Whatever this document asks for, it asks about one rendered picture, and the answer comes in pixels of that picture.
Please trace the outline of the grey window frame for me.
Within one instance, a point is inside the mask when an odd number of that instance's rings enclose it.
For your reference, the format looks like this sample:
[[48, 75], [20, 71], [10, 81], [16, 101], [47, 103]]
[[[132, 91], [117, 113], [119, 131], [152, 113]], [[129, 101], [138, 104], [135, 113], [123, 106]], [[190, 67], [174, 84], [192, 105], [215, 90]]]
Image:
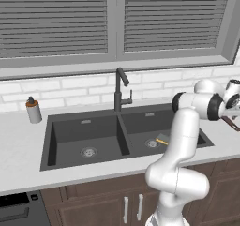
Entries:
[[228, 0], [214, 48], [127, 52], [124, 50], [125, 0], [107, 0], [108, 51], [0, 58], [0, 79], [28, 79], [126, 71], [229, 65], [240, 46], [240, 0]]

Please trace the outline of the brown false drawer front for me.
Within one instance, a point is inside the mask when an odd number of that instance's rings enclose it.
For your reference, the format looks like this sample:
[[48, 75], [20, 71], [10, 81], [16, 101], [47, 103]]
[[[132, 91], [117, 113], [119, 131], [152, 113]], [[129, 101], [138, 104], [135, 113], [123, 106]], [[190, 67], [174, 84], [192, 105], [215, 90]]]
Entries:
[[130, 176], [87, 182], [82, 184], [60, 187], [60, 193], [63, 201], [76, 198], [103, 195], [107, 193], [116, 193], [124, 190], [133, 190], [134, 188], [145, 188], [145, 176], [143, 173]]

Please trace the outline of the dark double sink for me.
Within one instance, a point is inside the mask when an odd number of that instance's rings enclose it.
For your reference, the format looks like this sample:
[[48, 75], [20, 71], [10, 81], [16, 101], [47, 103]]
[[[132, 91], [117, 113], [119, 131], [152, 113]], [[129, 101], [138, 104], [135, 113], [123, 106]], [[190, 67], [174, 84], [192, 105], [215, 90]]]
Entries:
[[173, 118], [169, 104], [50, 115], [40, 169], [162, 154], [156, 137], [170, 135]]

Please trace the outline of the grey soap dispenser orange collar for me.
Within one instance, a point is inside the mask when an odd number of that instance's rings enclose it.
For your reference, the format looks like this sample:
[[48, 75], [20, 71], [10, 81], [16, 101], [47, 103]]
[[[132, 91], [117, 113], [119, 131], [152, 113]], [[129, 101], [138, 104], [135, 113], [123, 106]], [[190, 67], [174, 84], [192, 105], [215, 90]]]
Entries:
[[25, 103], [26, 110], [29, 116], [29, 120], [32, 124], [40, 123], [42, 120], [41, 111], [39, 108], [39, 103], [34, 100], [33, 97], [29, 97]]

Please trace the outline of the grey window blind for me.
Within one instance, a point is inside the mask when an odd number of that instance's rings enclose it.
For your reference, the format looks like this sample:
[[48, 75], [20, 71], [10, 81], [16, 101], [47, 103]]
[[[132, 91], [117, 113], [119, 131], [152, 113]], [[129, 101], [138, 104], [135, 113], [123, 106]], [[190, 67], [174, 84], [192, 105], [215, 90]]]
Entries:
[[0, 0], [0, 58], [107, 51], [107, 0]]
[[228, 0], [125, 0], [124, 50], [214, 48]]

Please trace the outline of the brown cupboard door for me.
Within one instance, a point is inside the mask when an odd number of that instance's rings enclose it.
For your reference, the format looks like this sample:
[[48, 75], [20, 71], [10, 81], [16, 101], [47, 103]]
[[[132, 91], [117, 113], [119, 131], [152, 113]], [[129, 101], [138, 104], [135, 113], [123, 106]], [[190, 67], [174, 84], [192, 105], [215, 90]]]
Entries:
[[240, 226], [240, 158], [190, 166], [207, 176], [210, 190], [187, 209], [191, 226]]
[[[123, 221], [124, 196], [128, 196], [128, 221]], [[130, 196], [126, 193], [61, 203], [57, 216], [61, 226], [130, 226]]]
[[[137, 220], [139, 194], [143, 194], [142, 219]], [[158, 206], [159, 192], [154, 189], [138, 190], [133, 194], [131, 226], [145, 226], [145, 222]]]

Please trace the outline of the grey and yellow sponge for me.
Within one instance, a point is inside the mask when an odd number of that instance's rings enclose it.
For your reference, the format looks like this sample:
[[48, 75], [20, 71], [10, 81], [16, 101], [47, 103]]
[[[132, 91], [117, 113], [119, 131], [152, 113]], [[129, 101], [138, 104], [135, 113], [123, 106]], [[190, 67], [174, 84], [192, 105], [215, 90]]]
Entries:
[[165, 145], [169, 144], [169, 140], [170, 140], [170, 137], [162, 133], [159, 133], [158, 136], [156, 137], [156, 141], [158, 143], [162, 143]]

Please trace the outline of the dark grey tap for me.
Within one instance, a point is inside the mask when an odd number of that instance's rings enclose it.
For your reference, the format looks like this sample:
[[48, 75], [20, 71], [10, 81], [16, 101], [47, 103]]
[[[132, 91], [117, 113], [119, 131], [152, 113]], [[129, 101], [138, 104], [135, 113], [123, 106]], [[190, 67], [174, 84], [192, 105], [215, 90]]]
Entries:
[[122, 92], [120, 90], [120, 81], [123, 81], [124, 86], [129, 85], [129, 80], [122, 68], [118, 68], [115, 72], [115, 92], [114, 92], [114, 110], [120, 112], [123, 105], [131, 104], [132, 98], [122, 99]]

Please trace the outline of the black dishwasher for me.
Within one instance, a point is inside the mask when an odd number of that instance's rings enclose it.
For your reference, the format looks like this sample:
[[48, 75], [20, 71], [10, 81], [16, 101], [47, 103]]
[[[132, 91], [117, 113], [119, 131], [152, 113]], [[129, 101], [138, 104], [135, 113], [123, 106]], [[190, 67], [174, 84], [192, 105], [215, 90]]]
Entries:
[[0, 226], [51, 226], [40, 191], [0, 196]]

